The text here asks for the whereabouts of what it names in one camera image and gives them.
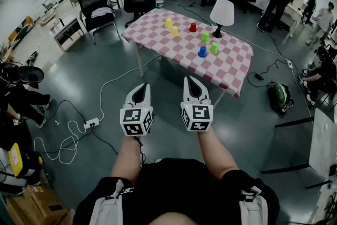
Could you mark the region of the white desk black frame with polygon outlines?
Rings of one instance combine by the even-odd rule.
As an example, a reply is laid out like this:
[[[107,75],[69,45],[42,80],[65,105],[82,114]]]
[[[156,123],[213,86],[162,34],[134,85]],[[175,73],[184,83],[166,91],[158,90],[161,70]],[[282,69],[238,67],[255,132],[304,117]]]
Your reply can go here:
[[[262,171],[262,174],[276,174],[311,168],[324,177],[324,182],[308,186],[306,189],[321,187],[337,180],[337,125],[325,113],[316,108],[314,115],[309,118],[277,124],[275,127],[283,128],[308,122],[313,122],[308,161],[287,168]]]

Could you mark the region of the person's right forearm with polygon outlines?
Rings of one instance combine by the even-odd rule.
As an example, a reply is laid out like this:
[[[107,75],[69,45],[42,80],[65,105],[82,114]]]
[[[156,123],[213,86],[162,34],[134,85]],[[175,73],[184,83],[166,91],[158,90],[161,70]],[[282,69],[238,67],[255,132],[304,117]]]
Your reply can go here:
[[[212,176],[220,180],[227,172],[239,169],[212,127],[197,135],[205,165]]]

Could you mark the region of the dark green black device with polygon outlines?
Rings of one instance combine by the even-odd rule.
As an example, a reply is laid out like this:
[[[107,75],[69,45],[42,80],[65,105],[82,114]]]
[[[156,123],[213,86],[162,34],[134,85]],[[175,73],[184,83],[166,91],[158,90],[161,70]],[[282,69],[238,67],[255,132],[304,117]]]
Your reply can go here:
[[[287,110],[294,105],[289,87],[285,84],[270,82],[267,85],[267,95],[271,109],[277,113],[279,117],[284,117]]]

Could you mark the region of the brown cardboard box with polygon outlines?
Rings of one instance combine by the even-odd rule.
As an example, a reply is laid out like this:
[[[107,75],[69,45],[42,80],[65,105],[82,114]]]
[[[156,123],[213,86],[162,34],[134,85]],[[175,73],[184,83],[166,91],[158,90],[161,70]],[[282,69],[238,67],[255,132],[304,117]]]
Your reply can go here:
[[[15,225],[66,225],[70,216],[51,188],[28,185],[23,195],[6,199]]]

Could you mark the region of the person's left forearm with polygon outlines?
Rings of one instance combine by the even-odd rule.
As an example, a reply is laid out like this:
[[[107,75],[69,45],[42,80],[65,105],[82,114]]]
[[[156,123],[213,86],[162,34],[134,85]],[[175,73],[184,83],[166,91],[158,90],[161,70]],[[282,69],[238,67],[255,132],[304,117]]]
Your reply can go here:
[[[141,142],[136,136],[126,136],[116,161],[111,177],[123,178],[135,184],[141,170]]]

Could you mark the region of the person's black shirt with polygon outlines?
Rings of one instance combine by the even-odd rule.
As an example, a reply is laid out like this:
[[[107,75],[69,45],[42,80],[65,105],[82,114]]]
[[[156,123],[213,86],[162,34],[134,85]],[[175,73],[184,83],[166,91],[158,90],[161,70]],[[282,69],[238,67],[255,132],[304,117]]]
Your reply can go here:
[[[126,178],[102,178],[79,204],[73,225],[89,225],[97,200],[122,200],[123,225],[148,225],[168,212],[181,213],[199,225],[241,225],[242,192],[261,190],[267,204],[267,224],[275,225],[280,204],[261,179],[231,170],[215,179],[205,164],[192,159],[163,159],[143,165],[135,184]]]

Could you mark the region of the white cloth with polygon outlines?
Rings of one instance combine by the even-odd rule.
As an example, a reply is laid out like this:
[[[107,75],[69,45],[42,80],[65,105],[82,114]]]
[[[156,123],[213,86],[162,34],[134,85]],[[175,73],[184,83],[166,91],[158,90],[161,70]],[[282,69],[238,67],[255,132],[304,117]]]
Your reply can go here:
[[[91,18],[104,16],[106,14],[112,14],[112,10],[109,7],[100,7],[91,13]]]

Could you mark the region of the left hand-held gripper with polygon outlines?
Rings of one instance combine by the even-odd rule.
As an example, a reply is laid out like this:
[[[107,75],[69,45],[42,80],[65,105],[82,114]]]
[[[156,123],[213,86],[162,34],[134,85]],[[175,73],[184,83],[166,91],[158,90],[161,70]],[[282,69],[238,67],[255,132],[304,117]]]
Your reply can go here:
[[[152,112],[151,86],[148,83],[140,84],[129,92],[125,104],[120,109],[120,125],[124,134],[147,135],[153,123]]]

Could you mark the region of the yellow flat box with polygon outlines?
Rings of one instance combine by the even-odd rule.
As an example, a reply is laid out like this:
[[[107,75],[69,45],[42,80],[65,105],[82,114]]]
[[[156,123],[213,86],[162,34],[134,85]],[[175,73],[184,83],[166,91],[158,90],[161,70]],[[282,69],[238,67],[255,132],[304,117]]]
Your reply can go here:
[[[8,156],[14,176],[17,178],[23,169],[23,160],[17,143],[13,144]]]

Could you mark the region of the black helmet device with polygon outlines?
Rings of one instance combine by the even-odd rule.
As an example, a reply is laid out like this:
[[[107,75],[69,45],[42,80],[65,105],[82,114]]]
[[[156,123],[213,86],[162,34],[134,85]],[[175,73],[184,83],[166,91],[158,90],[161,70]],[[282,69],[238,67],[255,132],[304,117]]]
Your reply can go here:
[[[23,84],[38,88],[38,84],[44,79],[44,72],[35,66],[20,66],[19,77]]]

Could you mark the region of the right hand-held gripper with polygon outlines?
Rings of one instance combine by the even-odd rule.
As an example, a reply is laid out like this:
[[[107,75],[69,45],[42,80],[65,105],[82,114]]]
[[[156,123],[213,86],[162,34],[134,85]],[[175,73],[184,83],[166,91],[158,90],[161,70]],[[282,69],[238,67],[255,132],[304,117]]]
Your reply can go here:
[[[183,100],[194,102],[209,99],[206,86],[192,76],[184,78]],[[213,122],[213,105],[202,103],[181,103],[181,117],[186,129],[190,132],[208,131]]]

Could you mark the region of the white low shelf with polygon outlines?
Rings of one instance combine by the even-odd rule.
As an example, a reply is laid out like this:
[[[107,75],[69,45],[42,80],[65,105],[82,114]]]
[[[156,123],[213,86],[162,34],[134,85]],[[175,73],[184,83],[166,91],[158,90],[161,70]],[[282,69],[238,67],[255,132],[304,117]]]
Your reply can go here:
[[[59,19],[59,23],[49,33],[62,52],[66,52],[84,35],[77,17],[73,15],[69,15],[65,19]]]

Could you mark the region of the pink white checkered tablecloth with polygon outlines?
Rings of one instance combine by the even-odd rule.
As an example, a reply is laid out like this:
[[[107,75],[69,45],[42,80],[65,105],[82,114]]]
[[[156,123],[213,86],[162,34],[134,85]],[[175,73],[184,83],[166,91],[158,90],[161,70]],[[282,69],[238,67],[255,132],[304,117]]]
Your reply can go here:
[[[172,28],[165,27],[167,18],[171,18],[173,26],[177,26],[178,37],[171,35]],[[197,31],[191,33],[190,24],[194,22]],[[201,41],[204,32],[213,31],[213,27],[173,11],[165,10],[158,14],[152,10],[134,21],[122,36],[129,42],[133,41],[175,61],[239,98],[250,67],[253,49],[248,43],[226,32],[222,32],[221,39],[211,36],[208,43]],[[217,54],[210,53],[213,42],[218,43]],[[207,48],[205,58],[198,56],[201,46]]]

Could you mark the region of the white table lamp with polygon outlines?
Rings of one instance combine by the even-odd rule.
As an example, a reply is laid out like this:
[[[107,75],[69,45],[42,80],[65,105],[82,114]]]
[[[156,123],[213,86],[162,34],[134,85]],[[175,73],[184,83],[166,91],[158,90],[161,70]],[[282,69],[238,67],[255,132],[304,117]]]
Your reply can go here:
[[[210,13],[210,19],[217,25],[215,32],[212,33],[213,37],[221,38],[222,26],[234,24],[234,4],[228,0],[217,0]]]

